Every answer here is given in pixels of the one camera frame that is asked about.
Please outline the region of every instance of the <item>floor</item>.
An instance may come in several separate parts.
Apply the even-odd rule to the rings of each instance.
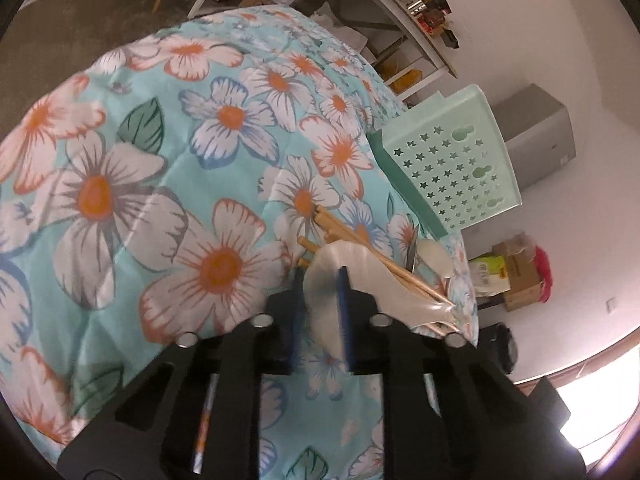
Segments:
[[[41,96],[113,48],[186,21],[186,0],[38,0],[0,41],[0,139]]]

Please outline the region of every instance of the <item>green plastic basket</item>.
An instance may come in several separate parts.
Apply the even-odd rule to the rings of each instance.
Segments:
[[[520,205],[511,161],[476,85],[439,92],[368,136],[392,185],[436,238]]]

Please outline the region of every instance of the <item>bright window light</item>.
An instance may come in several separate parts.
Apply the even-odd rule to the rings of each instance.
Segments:
[[[599,460],[631,417],[640,396],[640,351],[627,352],[612,363],[558,388],[571,411],[562,428],[587,465]]]

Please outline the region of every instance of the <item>wooden chopsticks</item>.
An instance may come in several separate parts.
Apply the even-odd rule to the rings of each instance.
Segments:
[[[364,245],[367,249],[369,249],[369,251],[373,253],[373,255],[377,259],[379,259],[385,265],[387,269],[391,271],[396,279],[398,279],[398,281],[402,283],[406,288],[412,290],[413,292],[416,292],[420,296],[425,296],[429,299],[435,298],[441,303],[454,306],[453,302],[449,298],[446,298],[437,290],[434,290],[432,287],[423,282],[423,280],[415,276],[412,272],[403,269],[393,260],[380,253],[373,245],[369,243],[368,240],[365,240],[359,234],[349,229],[326,208],[322,206],[318,206],[318,208],[316,208],[314,221],[326,231],[325,241],[327,243],[332,243],[337,240],[346,240],[348,242],[354,242],[360,245]],[[315,254],[319,249],[319,247],[315,243],[309,241],[305,237],[299,237],[298,243],[312,254]],[[302,267],[308,266],[309,263],[310,262],[306,258],[301,258],[298,261],[298,264]]]

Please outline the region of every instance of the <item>gray box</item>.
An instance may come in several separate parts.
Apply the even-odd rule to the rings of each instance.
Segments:
[[[539,86],[526,87],[492,110],[520,190],[575,158],[569,112]]]

